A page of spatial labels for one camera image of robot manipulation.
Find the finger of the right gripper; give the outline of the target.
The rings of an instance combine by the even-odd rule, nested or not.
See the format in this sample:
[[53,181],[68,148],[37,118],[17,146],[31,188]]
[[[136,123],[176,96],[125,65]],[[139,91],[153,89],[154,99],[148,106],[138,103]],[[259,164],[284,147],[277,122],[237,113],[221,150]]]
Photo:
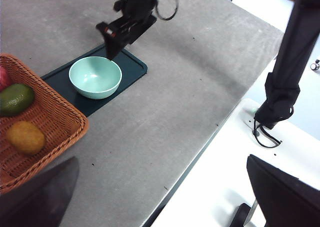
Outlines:
[[106,58],[113,60],[118,53],[128,44],[129,35],[128,34],[103,34],[105,49],[106,49]]

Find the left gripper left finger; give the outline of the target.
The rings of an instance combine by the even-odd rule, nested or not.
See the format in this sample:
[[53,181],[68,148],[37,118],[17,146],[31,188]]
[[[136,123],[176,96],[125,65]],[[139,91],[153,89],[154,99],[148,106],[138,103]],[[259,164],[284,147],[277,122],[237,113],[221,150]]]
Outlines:
[[79,161],[71,157],[0,196],[2,227],[58,227],[72,199]]

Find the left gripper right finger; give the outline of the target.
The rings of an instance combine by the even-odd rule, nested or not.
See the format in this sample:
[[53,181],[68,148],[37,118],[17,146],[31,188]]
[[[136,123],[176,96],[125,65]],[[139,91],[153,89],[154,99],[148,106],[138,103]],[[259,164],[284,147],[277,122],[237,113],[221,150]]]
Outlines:
[[246,169],[269,227],[318,227],[320,191],[251,154]]

